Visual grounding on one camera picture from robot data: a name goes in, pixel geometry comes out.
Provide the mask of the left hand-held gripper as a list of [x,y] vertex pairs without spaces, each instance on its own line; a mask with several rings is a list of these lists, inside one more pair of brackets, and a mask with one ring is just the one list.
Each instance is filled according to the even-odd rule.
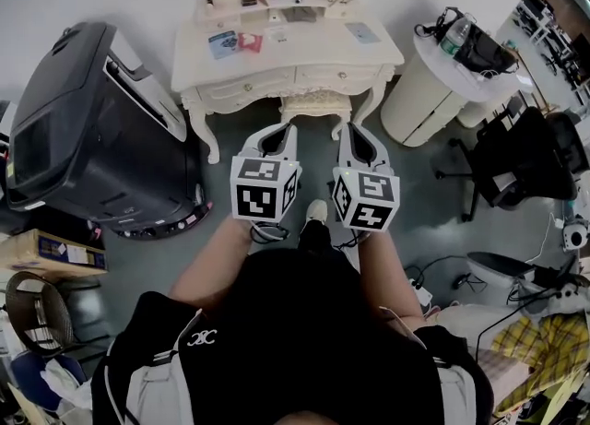
[[301,165],[298,129],[272,124],[248,136],[231,162],[230,196],[235,218],[281,221],[296,199]]

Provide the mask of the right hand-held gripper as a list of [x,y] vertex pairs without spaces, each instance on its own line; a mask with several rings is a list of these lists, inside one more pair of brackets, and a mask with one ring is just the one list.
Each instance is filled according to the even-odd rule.
[[[350,169],[352,163],[371,172]],[[343,227],[386,231],[400,207],[400,179],[392,175],[384,144],[363,126],[347,123],[340,132],[337,165],[332,199]]]

